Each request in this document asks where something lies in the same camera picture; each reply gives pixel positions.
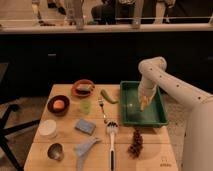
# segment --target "brown bowl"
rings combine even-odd
[[[64,108],[57,109],[57,110],[54,109],[53,105],[54,105],[56,100],[62,100],[64,102]],[[47,108],[51,113],[54,113],[56,116],[64,116],[65,113],[66,113],[66,109],[68,108],[69,104],[70,104],[70,100],[66,96],[57,95],[57,96],[52,97],[49,100],[49,102],[47,104]]]
[[[79,84],[91,84],[93,89],[95,88],[95,84],[91,81],[91,80],[87,80],[87,79],[81,79],[81,80],[78,80],[76,81],[73,86],[72,86],[72,89],[71,89],[71,94],[73,96],[77,96],[77,97],[88,97],[91,95],[92,91],[89,91],[89,92],[85,92],[85,93],[80,93],[78,90],[77,90],[77,87]]]

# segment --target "glass window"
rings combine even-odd
[[[213,25],[209,24],[213,21],[212,0],[0,0],[0,7],[1,32],[7,28],[47,27],[131,31],[159,29],[159,24],[164,29],[195,23],[208,24],[209,29]]]

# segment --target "brush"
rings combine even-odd
[[[111,121],[107,124],[107,133],[110,135],[110,171],[115,170],[115,134],[118,132],[118,124]]]

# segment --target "small white container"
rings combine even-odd
[[[39,125],[38,131],[42,137],[54,138],[57,135],[56,122],[54,120],[43,121]]]

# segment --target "cucumber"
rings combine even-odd
[[[106,92],[106,90],[102,89],[101,90],[101,95],[103,96],[103,98],[108,101],[111,104],[116,104],[118,103],[118,101],[116,100],[112,100],[111,97],[109,97],[108,93]]]

